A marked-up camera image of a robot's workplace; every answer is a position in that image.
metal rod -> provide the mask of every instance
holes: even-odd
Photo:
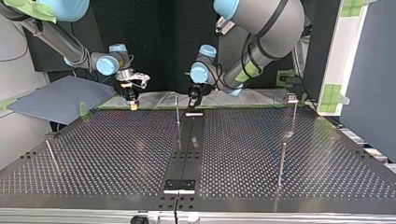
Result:
[[[180,128],[180,112],[178,109],[178,94],[177,93],[175,95],[175,106],[176,106],[176,112],[177,112],[177,126]]]
[[[283,143],[282,151],[280,152],[280,166],[279,166],[279,177],[277,180],[277,184],[281,187],[282,186],[282,175],[283,175],[283,166],[285,165],[285,155],[286,155],[286,146],[287,143]]]
[[[53,154],[52,147],[50,146],[50,141],[46,139],[47,148],[49,149],[49,154],[53,160],[56,160],[55,155]]]
[[[296,120],[296,114],[297,114],[297,104],[298,104],[298,102],[294,104],[293,123],[294,123],[294,121]]]

robotic arm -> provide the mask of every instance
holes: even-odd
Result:
[[[304,9],[300,0],[215,0],[214,9],[227,21],[247,30],[241,58],[230,71],[221,71],[216,64],[217,51],[203,45],[191,67],[189,107],[202,100],[204,85],[238,95],[248,80],[262,74],[272,61],[288,55],[304,29]]]
[[[300,0],[215,0],[214,9],[227,21],[246,29],[247,37],[241,58],[230,71],[219,72],[216,66],[217,50],[203,45],[191,67],[191,98],[189,107],[201,103],[204,85],[238,95],[248,80],[262,74],[270,62],[285,57],[297,44],[304,29],[304,9]],[[0,14],[18,21],[74,67],[98,70],[105,76],[116,74],[125,89],[125,99],[131,109],[138,106],[135,87],[145,89],[149,76],[136,73],[132,59],[124,45],[113,45],[109,53],[89,52],[77,39],[57,24],[39,21],[6,7],[0,0]]]
[[[5,6],[0,0],[0,14],[10,21],[17,21],[34,36],[64,56],[64,61],[73,67],[97,70],[105,76],[116,74],[116,80],[124,88],[124,97],[132,110],[138,107],[138,92],[145,89],[150,77],[136,73],[131,66],[133,55],[129,55],[125,45],[109,47],[109,53],[89,52],[76,38],[57,24],[40,21],[19,11]]]

perforated black table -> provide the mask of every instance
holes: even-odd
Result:
[[[396,215],[396,175],[309,108],[95,111],[0,172],[0,208]],[[277,184],[287,143],[282,186]],[[170,195],[167,180],[194,180]]]

white wall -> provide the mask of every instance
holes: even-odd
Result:
[[[1,62],[22,55],[26,45],[25,37],[0,16],[0,102],[46,84],[43,74],[35,72],[29,52],[18,60]],[[42,119],[0,112],[0,169],[40,144],[49,131],[49,123]]]
[[[359,17],[339,17],[332,40],[318,104],[321,104],[326,84],[342,85],[341,94],[347,93],[352,66],[361,39],[361,30],[366,18],[368,6],[361,9]],[[340,116],[343,105],[337,106],[335,113],[319,112],[321,116]]]

silver rod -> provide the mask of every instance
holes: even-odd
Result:
[[[46,139],[47,148],[49,149],[49,154],[53,160],[56,160],[55,155],[53,154],[52,147],[50,146],[50,141]]]
[[[298,103],[295,103],[295,104],[294,104],[293,123],[294,123],[294,121],[296,120],[296,114],[297,114],[297,104],[298,104]]]
[[[277,180],[277,184],[281,187],[282,186],[282,175],[283,175],[283,166],[285,165],[285,155],[286,155],[286,146],[287,143],[283,143],[282,151],[280,152],[280,167],[279,167],[279,177]]]
[[[177,112],[177,126],[180,128],[180,112],[178,109],[178,94],[177,93],[175,95],[175,106],[176,106],[176,112]]]
[[[38,32],[35,23],[36,21],[34,19],[20,22],[23,27],[40,38],[52,49],[55,49],[70,62],[78,62],[84,56],[84,50],[77,40],[59,25],[50,21],[42,21],[42,32]]]

